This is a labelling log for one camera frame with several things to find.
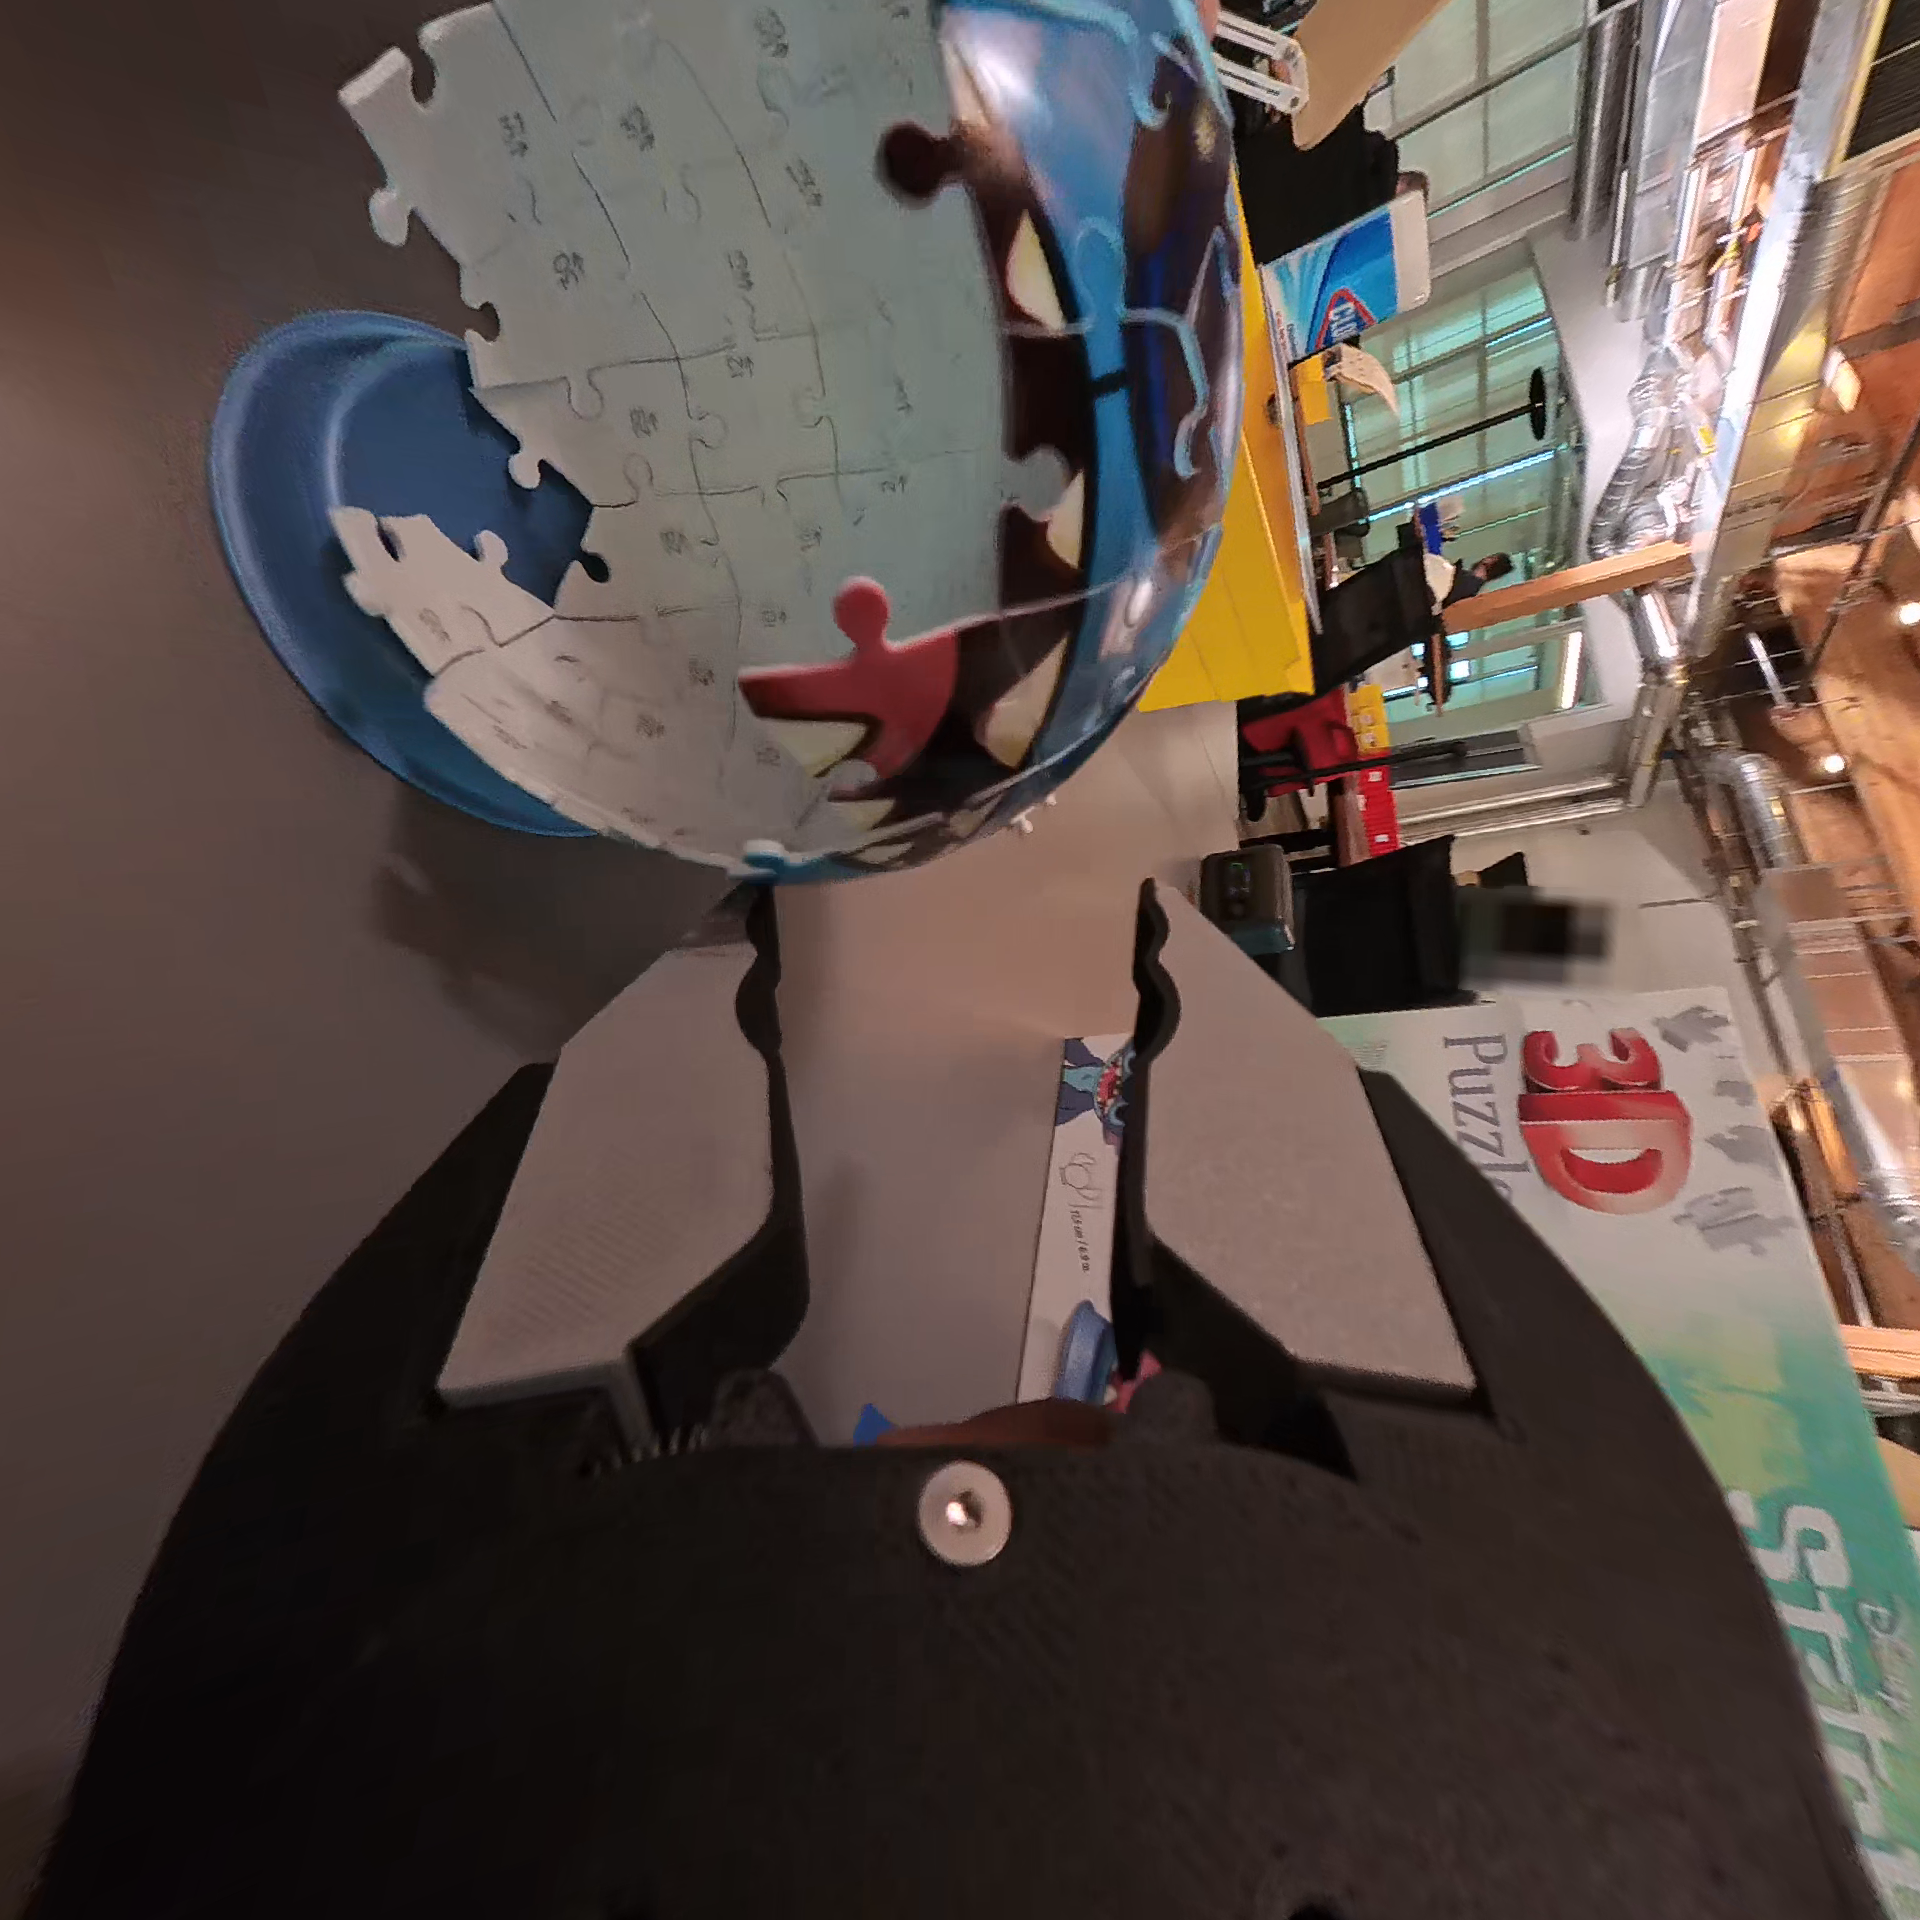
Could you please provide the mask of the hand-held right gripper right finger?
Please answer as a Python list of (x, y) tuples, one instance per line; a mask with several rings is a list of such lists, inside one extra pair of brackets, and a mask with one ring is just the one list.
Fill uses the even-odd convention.
[(1461, 1403), (1476, 1373), (1352, 1054), (1182, 891), (1142, 881), (1128, 1225), (1307, 1378)]

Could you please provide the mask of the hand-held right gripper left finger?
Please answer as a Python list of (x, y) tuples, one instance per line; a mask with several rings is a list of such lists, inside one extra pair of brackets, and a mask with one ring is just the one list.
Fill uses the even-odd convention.
[(438, 1381), (709, 1418), (810, 1309), (781, 930), (736, 890), (559, 1054)]

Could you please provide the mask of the yellow plastic bin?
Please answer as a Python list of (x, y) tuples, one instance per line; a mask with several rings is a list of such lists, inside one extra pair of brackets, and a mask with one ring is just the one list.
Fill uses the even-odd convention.
[(1244, 430), (1223, 544), (1171, 660), (1144, 688), (1142, 714), (1316, 694), (1303, 577), (1285, 540), (1283, 439), (1267, 413), (1274, 359), (1257, 271), (1240, 244)]

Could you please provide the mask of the blue puzzle ball stand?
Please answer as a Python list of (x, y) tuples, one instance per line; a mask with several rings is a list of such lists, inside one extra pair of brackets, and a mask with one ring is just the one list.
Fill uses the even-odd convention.
[(515, 434), (472, 396), (469, 347), (377, 310), (315, 310), (235, 361), (208, 438), (227, 570), (285, 672), (363, 756), (489, 827), (589, 841), (493, 772), (423, 706), (426, 670), (346, 589), (341, 507), (423, 514), (472, 548), (502, 535), (503, 577), (550, 601), (593, 507), (560, 475), (509, 473)]

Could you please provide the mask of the blue puzzle ball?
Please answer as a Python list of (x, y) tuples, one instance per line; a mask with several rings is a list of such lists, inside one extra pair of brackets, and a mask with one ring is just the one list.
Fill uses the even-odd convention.
[(1208, 586), (1244, 420), (1197, 6), (471, 6), (341, 88), (454, 265), (515, 538), (341, 507), (429, 719), (567, 825), (735, 876), (1014, 827)]

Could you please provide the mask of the colourful puzzle box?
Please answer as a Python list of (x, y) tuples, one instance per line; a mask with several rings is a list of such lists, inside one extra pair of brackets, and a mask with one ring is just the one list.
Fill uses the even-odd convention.
[(1516, 996), (1357, 1032), (1476, 1373), (1307, 1378), (1128, 1225), (1130, 1029), (1071, 1045), (1014, 1471), (1068, 1735), (1042, 1831), (1111, 1916), (1914, 1916), (1914, 1554), (1726, 997)]

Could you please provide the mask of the black power station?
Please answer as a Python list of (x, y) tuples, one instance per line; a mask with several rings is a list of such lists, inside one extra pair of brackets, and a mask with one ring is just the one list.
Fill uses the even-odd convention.
[(1297, 945), (1293, 864), (1276, 841), (1213, 852), (1200, 868), (1200, 912), (1254, 958)]

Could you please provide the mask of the blue white printed sheet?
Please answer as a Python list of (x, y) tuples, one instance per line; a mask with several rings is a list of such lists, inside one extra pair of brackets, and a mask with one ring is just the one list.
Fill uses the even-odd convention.
[(1257, 271), (1257, 293), (1261, 296), (1261, 312), (1267, 324), (1267, 347), (1272, 355), (1272, 372), (1274, 372), (1274, 396), (1267, 403), (1267, 413), (1272, 417), (1272, 424), (1280, 431), (1283, 439), (1283, 470), (1285, 470), (1285, 540), (1295, 550), (1297, 571), (1303, 577), (1303, 597), (1305, 597), (1305, 615), (1310, 637), (1320, 639), (1323, 634), (1323, 589), (1320, 589), (1320, 567), (1319, 567), (1319, 548), (1310, 533), (1310, 520), (1316, 510), (1316, 491), (1305, 464), (1305, 443), (1303, 430), (1297, 420), (1297, 396), (1293, 385), (1293, 371), (1285, 358), (1285, 325), (1280, 321), (1280, 307), (1274, 299), (1274, 289), (1270, 288), (1270, 276), (1263, 268)]

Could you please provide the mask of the black floor lamp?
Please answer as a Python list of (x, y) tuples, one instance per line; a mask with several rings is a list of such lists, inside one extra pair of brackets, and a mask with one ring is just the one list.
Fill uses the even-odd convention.
[(1314, 487), (1319, 495), (1329, 491), (1345, 491), (1348, 487), (1357, 487), (1359, 480), (1383, 473), (1387, 469), (1401, 469), (1408, 461), (1421, 461), (1432, 452), (1439, 452), (1451, 444), (1458, 444), (1471, 438), (1483, 438), (1493, 430), (1501, 430), (1513, 422), (1525, 422), (1528, 431), (1536, 444), (1545, 443), (1547, 438), (1547, 422), (1551, 422), (1551, 396), (1547, 396), (1547, 380), (1545, 371), (1536, 367), (1528, 377), (1528, 396), (1525, 403), (1501, 408), (1497, 413), (1479, 417), (1474, 422), (1461, 424), (1458, 430), (1448, 430), (1443, 434), (1425, 438), (1414, 444), (1395, 448), (1394, 452), (1381, 455), (1377, 461), (1348, 466), (1329, 478), (1316, 480)]

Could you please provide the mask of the white blue wipes canister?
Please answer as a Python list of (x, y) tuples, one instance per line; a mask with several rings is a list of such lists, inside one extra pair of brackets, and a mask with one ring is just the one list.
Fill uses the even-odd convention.
[(1285, 365), (1357, 342), (1430, 299), (1426, 196), (1398, 194), (1364, 218), (1261, 265), (1261, 279)]

